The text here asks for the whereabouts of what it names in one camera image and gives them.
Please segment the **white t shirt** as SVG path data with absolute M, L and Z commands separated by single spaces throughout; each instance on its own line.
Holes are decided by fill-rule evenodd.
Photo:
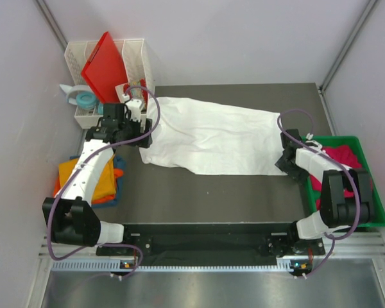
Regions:
M 282 176 L 278 114 L 191 98 L 149 101 L 158 126 L 139 150 L 145 164 L 182 167 L 197 175 Z

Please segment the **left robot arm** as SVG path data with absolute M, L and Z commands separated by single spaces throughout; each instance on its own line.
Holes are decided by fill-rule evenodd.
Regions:
M 103 116 L 87 130 L 81 155 L 67 182 L 54 198 L 43 202 L 49 241 L 88 247 L 109 243 L 121 255 L 132 249 L 133 240 L 124 233 L 124 226 L 100 221 L 91 205 L 101 174 L 114 156 L 114 147 L 151 145 L 153 121 L 142 115 L 144 106 L 143 101 L 131 99 L 103 107 Z

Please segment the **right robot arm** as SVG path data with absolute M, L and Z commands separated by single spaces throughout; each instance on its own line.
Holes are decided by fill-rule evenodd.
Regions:
M 321 183 L 320 209 L 295 221 L 287 232 L 287 247 L 303 253 L 310 241 L 375 218 L 372 179 L 364 168 L 331 158 L 316 141 L 302 142 L 297 129 L 280 134 L 283 152 L 275 166 L 298 182 L 314 177 Z

